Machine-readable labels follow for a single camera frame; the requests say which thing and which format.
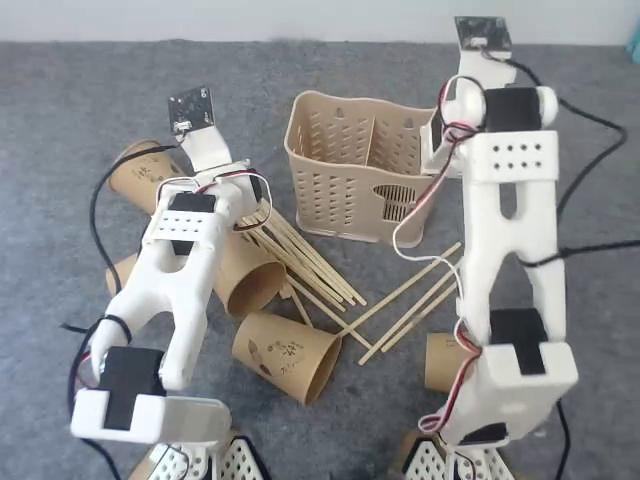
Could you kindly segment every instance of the perforated base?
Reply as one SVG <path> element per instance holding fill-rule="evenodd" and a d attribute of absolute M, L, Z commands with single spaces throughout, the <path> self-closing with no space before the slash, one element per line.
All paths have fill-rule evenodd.
<path fill-rule="evenodd" d="M 458 474 L 462 480 L 515 480 L 509 468 L 502 460 L 497 450 L 477 450 L 464 453 L 473 460 L 473 468 L 468 460 L 456 456 Z M 423 441 L 416 450 L 405 473 L 405 480 L 445 480 L 446 464 L 435 445 L 430 441 Z"/>
<path fill-rule="evenodd" d="M 204 447 L 156 445 L 149 455 L 155 467 L 148 480 L 198 480 L 207 477 L 209 456 Z M 236 438 L 227 449 L 220 476 L 213 480 L 265 480 L 246 440 Z"/>
<path fill-rule="evenodd" d="M 221 480 L 264 480 L 246 440 L 236 438 L 222 461 Z"/>

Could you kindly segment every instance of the tipped paper cup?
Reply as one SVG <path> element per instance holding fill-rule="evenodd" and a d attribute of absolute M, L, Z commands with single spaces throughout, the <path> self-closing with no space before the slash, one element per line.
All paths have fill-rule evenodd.
<path fill-rule="evenodd" d="M 143 140 L 127 147 L 118 158 L 159 146 L 158 142 Z M 160 182 L 182 175 L 182 170 L 166 152 L 149 153 L 120 166 L 109 177 L 109 186 L 148 214 L 152 214 L 156 209 L 156 190 Z"/>
<path fill-rule="evenodd" d="M 127 283 L 137 255 L 118 262 L 115 267 L 122 286 Z M 115 282 L 106 271 L 107 288 L 115 295 Z M 283 287 L 286 277 L 284 266 L 239 235 L 230 234 L 222 251 L 213 290 L 225 311 L 237 318 L 257 312 Z"/>
<path fill-rule="evenodd" d="M 471 354 L 464 350 L 453 335 L 430 333 L 427 335 L 427 359 L 424 385 L 430 390 L 449 393 L 458 370 Z"/>
<path fill-rule="evenodd" d="M 232 355 L 303 405 L 325 387 L 342 338 L 277 315 L 250 314 L 240 325 Z"/>

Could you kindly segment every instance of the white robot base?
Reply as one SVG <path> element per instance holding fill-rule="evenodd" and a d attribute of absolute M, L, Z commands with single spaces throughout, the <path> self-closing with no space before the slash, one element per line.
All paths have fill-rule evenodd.
<path fill-rule="evenodd" d="M 455 454 L 443 457 L 434 440 L 423 439 L 419 442 L 408 461 L 404 480 L 516 480 L 496 449 L 461 452 L 466 458 Z"/>

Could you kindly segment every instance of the circuit board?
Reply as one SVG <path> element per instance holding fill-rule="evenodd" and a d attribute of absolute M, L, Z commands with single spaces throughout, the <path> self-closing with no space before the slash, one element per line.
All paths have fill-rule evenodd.
<path fill-rule="evenodd" d="M 214 125 L 213 92 L 197 87 L 169 97 L 169 122 L 174 135 L 200 130 Z"/>

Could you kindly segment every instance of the white plastic part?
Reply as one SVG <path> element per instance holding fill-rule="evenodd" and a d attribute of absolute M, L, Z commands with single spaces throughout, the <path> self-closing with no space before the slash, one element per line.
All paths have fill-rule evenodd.
<path fill-rule="evenodd" d="M 513 345 L 485 346 L 463 384 L 442 438 L 452 445 L 475 430 L 505 423 L 508 437 L 484 447 L 519 440 L 540 424 L 558 398 L 578 381 L 571 348 L 564 342 L 540 344 L 544 374 L 522 375 Z"/>
<path fill-rule="evenodd" d="M 558 97 L 550 87 L 537 87 L 538 99 L 540 100 L 540 119 L 542 127 L 548 127 L 553 123 L 558 115 Z"/>
<path fill-rule="evenodd" d="M 127 285 L 107 307 L 107 315 L 121 318 L 132 333 L 144 327 L 156 314 L 172 312 L 175 325 L 169 348 L 160 368 L 160 378 L 168 390 L 182 390 L 190 382 L 204 339 L 206 307 L 213 288 L 224 241 L 231 226 L 253 213 L 246 198 L 250 182 L 246 177 L 228 179 L 207 192 L 215 195 L 212 213 L 170 211 L 169 203 L 185 186 L 167 185 L 158 208 L 143 237 L 143 248 Z M 171 240 L 193 241 L 185 259 L 173 253 Z M 91 362 L 96 378 L 105 353 L 113 345 L 124 346 L 121 327 L 104 320 L 91 342 Z"/>
<path fill-rule="evenodd" d="M 227 143 L 213 125 L 187 133 L 182 148 L 189 155 L 194 172 L 232 162 Z"/>
<path fill-rule="evenodd" d="M 480 345 L 489 342 L 489 295 L 511 252 L 527 262 L 558 250 L 555 181 L 558 137 L 554 131 L 481 133 L 465 142 L 462 192 L 465 254 L 462 261 L 466 318 Z M 515 183 L 517 211 L 510 219 L 500 207 L 500 184 Z M 564 262 L 526 269 L 550 341 L 565 337 Z"/>
<path fill-rule="evenodd" d="M 231 414 L 219 400 L 138 395 L 129 430 L 104 428 L 109 392 L 76 394 L 71 433 L 80 438 L 135 443 L 196 443 L 226 439 Z"/>
<path fill-rule="evenodd" d="M 148 480 L 182 480 L 187 476 L 189 456 L 179 447 L 156 445 L 149 460 L 156 466 L 147 477 Z"/>
<path fill-rule="evenodd" d="M 458 314 L 483 350 L 440 433 L 448 444 L 459 445 L 471 432 L 504 423 L 507 437 L 483 444 L 499 447 L 533 430 L 578 380 L 571 348 L 564 342 L 562 260 L 525 269 L 548 336 L 540 344 L 545 372 L 522 375 L 513 345 L 489 345 L 489 299 L 506 255 L 515 252 L 521 260 L 535 262 L 557 253 L 558 138 L 553 131 L 480 133 L 459 154 L 464 161 L 465 254 L 464 302 L 458 301 Z M 509 219 L 501 211 L 502 183 L 516 187 L 517 209 Z"/>
<path fill-rule="evenodd" d="M 490 52 L 490 54 L 499 60 L 511 58 L 511 52 Z M 506 63 L 496 62 L 482 56 L 481 51 L 460 50 L 460 64 L 458 65 L 458 75 L 464 75 L 475 78 L 480 82 L 482 88 L 503 88 L 513 83 L 516 79 L 516 69 Z M 480 95 L 477 85 L 469 81 L 456 82 L 455 98 L 445 102 L 443 112 L 447 122 L 460 121 L 472 126 L 481 123 L 485 112 L 484 99 Z M 434 175 L 440 171 L 444 165 L 451 144 L 445 142 L 444 139 L 437 149 L 434 149 L 431 138 L 431 122 L 420 127 L 420 173 L 422 175 Z M 462 176 L 463 161 L 459 157 L 459 153 L 454 152 L 451 158 L 451 164 L 447 171 L 448 177 L 460 178 Z"/>
<path fill-rule="evenodd" d="M 219 480 L 263 480 L 251 448 L 242 438 L 231 442 L 221 463 Z"/>
<path fill-rule="evenodd" d="M 447 458 L 443 459 L 435 445 L 429 441 L 420 443 L 404 478 L 405 480 L 445 480 L 447 475 L 454 478 L 452 474 L 455 463 L 458 476 L 462 480 L 515 480 L 497 450 L 473 449 L 461 452 L 474 462 L 475 479 L 473 478 L 474 468 L 468 460 L 453 452 L 448 453 Z"/>
<path fill-rule="evenodd" d="M 492 51 L 490 54 L 500 60 L 511 58 L 511 52 Z M 480 50 L 460 50 L 458 74 L 475 78 L 485 89 L 503 88 L 513 83 L 516 79 L 515 68 L 506 63 L 483 57 Z M 474 87 L 469 82 L 458 82 L 456 97 L 462 96 L 465 90 L 470 90 Z"/>

